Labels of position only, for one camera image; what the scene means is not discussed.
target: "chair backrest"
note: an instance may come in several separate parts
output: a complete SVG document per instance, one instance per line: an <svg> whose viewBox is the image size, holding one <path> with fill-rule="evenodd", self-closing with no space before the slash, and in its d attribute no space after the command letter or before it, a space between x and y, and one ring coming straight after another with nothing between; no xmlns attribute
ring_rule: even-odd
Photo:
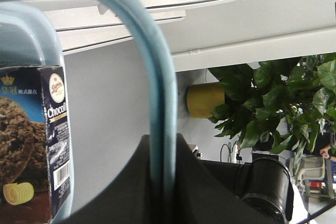
<svg viewBox="0 0 336 224"><path fill-rule="evenodd" d="M316 156L306 156L301 160L297 181L304 179L323 179L324 178L324 158Z"/></svg>

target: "black cable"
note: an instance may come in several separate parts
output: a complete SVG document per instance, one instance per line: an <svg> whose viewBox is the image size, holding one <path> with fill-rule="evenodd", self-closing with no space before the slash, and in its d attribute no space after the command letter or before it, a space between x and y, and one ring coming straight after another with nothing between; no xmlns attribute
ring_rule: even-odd
<svg viewBox="0 0 336 224"><path fill-rule="evenodd" d="M235 148L235 144L237 143L237 141L235 141L234 143L233 143L233 146L232 146L232 144L231 144L231 142L229 142L228 144L223 144L222 145L222 148L220 149L220 161L222 162L222 151L223 151L223 148L224 148L224 146L226 146L227 147L227 149L228 149L228 151L229 151L229 155L228 155L228 157L227 157L227 162L228 163L232 163L232 157L231 157L231 154L233 153L233 151L234 151L234 148Z"/></svg>
<svg viewBox="0 0 336 224"><path fill-rule="evenodd" d="M298 222L297 224L305 224L308 221L311 221L315 219L316 217L319 217L321 214L325 213L326 211L328 211L330 208L333 208L334 206L336 206L336 199L329 202L327 205L325 205L324 207L322 207L320 210L316 211L315 213L310 214L307 219L304 219Z"/></svg>
<svg viewBox="0 0 336 224"><path fill-rule="evenodd" d="M221 153L220 153L220 154L221 154L221 155L220 155L220 156L221 156L221 157L220 157L220 158L221 158L220 161L221 161L221 162L222 162L222 150L223 150L224 146L227 147L227 149L228 149L228 151L229 151L229 155L231 156L229 146L228 146L227 144L223 144L223 145L222 145L222 148L220 149L220 152L221 152Z"/></svg>

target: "chocolate cookie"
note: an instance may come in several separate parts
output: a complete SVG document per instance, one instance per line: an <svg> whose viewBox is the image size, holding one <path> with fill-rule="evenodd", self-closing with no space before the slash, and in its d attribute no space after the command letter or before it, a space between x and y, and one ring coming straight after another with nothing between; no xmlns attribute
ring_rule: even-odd
<svg viewBox="0 0 336 224"><path fill-rule="evenodd" d="M30 122L34 133L35 149L30 157L27 167L21 177L48 179L47 155L46 155L46 132L43 123Z"/></svg>
<svg viewBox="0 0 336 224"><path fill-rule="evenodd" d="M33 128L23 108L0 97L0 188L12 183L26 168L34 150Z"/></svg>

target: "black cylindrical container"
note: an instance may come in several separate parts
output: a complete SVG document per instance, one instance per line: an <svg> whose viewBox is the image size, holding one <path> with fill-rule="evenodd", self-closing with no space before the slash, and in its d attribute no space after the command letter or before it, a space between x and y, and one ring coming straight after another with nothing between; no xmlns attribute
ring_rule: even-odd
<svg viewBox="0 0 336 224"><path fill-rule="evenodd" d="M241 199L273 218L276 223L287 223L289 187L290 174L287 168L275 159L262 157L252 162Z"/></svg>

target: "brand logo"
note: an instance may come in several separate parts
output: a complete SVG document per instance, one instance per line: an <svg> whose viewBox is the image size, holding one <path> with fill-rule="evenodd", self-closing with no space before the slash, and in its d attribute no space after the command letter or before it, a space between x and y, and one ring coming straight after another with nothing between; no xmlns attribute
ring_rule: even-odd
<svg viewBox="0 0 336 224"><path fill-rule="evenodd" d="M62 81L62 78L56 73L53 73L50 76L49 91L50 91L51 98L55 102L60 103L64 100L64 97L65 97L64 83Z"/></svg>
<svg viewBox="0 0 336 224"><path fill-rule="evenodd" d="M7 74L6 76L2 76L0 79L2 80L3 84L7 86L12 85L15 80L14 77L10 77Z"/></svg>

